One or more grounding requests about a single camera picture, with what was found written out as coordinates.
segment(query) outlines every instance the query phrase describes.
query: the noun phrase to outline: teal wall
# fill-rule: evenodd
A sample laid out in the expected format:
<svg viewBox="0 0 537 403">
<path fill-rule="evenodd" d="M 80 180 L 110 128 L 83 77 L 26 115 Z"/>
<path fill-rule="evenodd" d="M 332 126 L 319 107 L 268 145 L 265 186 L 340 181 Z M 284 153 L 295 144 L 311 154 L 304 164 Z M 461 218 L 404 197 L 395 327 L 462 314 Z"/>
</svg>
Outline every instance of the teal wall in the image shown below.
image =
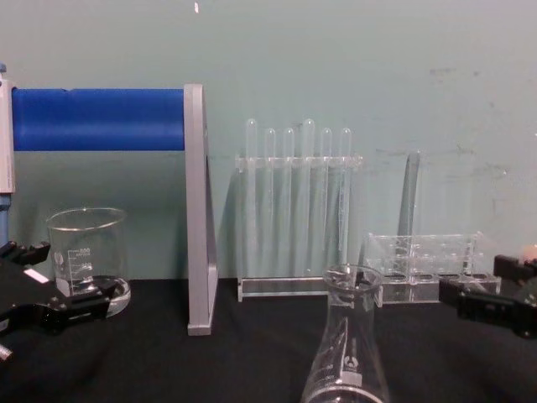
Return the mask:
<svg viewBox="0 0 537 403">
<path fill-rule="evenodd" d="M 446 197 L 472 206 L 464 225 L 446 215 L 431 228 L 418 219 L 420 231 L 481 229 L 506 253 L 537 241 L 534 0 L 200 0 L 194 9 L 193 0 L 0 0 L 0 60 L 21 87 L 203 83 L 223 275 L 234 268 L 222 218 L 252 117 L 354 130 L 369 167 L 371 208 L 354 218 L 364 232 L 394 233 L 401 155 L 420 149 L 475 179 L 463 184 L 457 171 L 442 182 Z M 19 154 L 17 173 L 12 238 L 42 239 L 46 216 L 64 207 L 122 207 L 133 277 L 184 273 L 182 153 Z M 420 189 L 432 200 L 422 217 L 450 206 L 434 201 L 434 178 Z"/>
</svg>

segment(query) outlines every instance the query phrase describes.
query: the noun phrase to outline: blue padded bar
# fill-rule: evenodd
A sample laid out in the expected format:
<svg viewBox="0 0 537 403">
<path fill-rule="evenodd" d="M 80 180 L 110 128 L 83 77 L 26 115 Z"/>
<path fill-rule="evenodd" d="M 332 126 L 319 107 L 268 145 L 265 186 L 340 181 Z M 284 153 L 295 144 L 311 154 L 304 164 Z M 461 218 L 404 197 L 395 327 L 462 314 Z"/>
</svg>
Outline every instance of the blue padded bar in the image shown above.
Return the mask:
<svg viewBox="0 0 537 403">
<path fill-rule="evenodd" d="M 16 151 L 184 150 L 183 90 L 14 89 Z"/>
</svg>

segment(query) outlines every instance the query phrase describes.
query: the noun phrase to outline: erlenmeyer flask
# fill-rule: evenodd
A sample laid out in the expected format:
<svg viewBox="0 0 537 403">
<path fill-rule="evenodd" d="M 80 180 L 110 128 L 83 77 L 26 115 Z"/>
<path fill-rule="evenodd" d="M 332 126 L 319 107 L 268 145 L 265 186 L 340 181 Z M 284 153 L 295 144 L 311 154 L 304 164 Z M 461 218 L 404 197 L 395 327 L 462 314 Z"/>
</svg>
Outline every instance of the erlenmeyer flask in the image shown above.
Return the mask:
<svg viewBox="0 0 537 403">
<path fill-rule="evenodd" d="M 328 318 L 302 403 L 388 403 L 388 386 L 373 333 L 381 275 L 351 264 L 324 275 Z"/>
</svg>

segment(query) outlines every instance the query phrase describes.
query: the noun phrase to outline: black table surface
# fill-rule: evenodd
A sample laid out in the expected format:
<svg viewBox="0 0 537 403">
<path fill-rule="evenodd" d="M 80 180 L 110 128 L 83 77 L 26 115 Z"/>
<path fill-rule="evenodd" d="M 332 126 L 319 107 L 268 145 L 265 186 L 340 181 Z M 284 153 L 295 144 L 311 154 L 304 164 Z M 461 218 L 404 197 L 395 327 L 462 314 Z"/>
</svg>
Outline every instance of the black table surface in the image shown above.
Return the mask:
<svg viewBox="0 0 537 403">
<path fill-rule="evenodd" d="M 208 337 L 186 334 L 183 280 L 133 281 L 120 315 L 59 336 L 10 334 L 0 402 L 298 402 L 326 298 L 239 303 L 236 288 L 221 280 Z M 376 333 L 392 402 L 537 402 L 537 341 L 437 304 L 385 306 Z"/>
</svg>

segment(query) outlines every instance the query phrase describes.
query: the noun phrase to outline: glass beaker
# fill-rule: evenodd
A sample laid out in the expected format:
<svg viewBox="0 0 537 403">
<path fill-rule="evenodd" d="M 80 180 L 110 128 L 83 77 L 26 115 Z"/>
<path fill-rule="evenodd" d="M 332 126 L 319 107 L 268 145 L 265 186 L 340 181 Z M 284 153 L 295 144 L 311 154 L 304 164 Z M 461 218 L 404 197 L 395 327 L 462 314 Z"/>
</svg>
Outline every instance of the glass beaker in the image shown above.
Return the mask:
<svg viewBox="0 0 537 403">
<path fill-rule="evenodd" d="M 109 317 L 131 299 L 123 237 L 126 216 L 123 210 L 98 207 L 58 212 L 47 219 L 56 286 L 66 296 L 75 296 L 114 280 Z"/>
</svg>

